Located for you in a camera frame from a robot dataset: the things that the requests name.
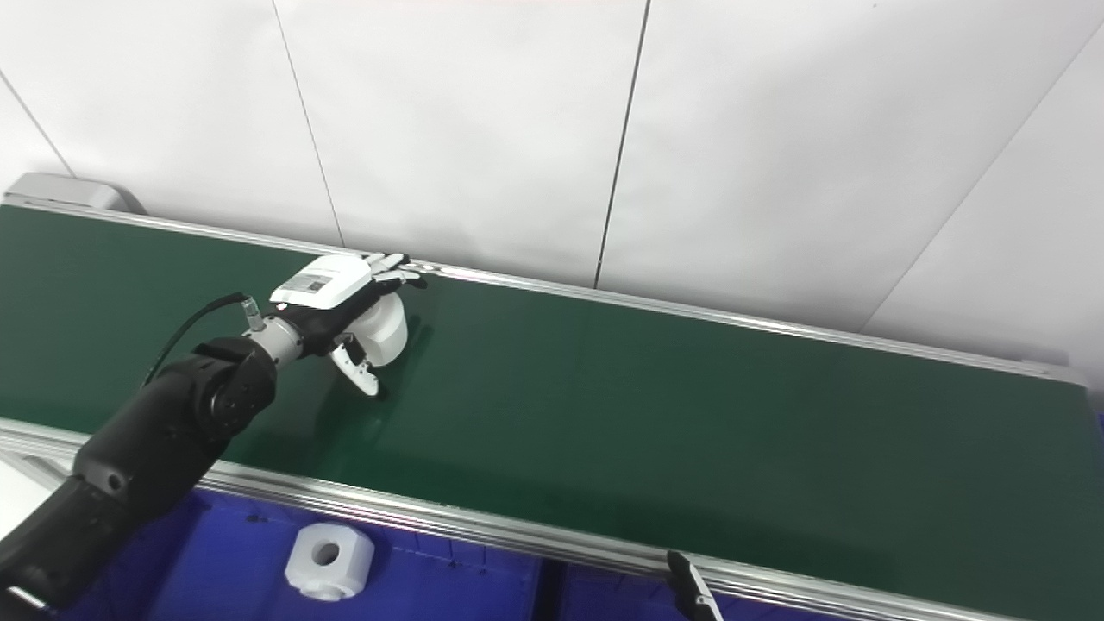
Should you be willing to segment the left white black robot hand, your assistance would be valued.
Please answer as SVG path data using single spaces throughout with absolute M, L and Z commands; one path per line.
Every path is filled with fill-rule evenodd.
M 403 253 L 336 253 L 316 257 L 270 294 L 272 309 L 252 335 L 282 368 L 291 359 L 327 357 L 369 398 L 383 398 L 378 369 L 408 341 L 399 290 L 427 288 Z

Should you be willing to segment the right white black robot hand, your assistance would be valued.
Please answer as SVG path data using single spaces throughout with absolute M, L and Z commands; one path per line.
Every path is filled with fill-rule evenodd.
M 675 594 L 675 609 L 686 620 L 723 620 L 715 597 L 705 585 L 698 567 L 682 552 L 666 552 L 666 582 Z

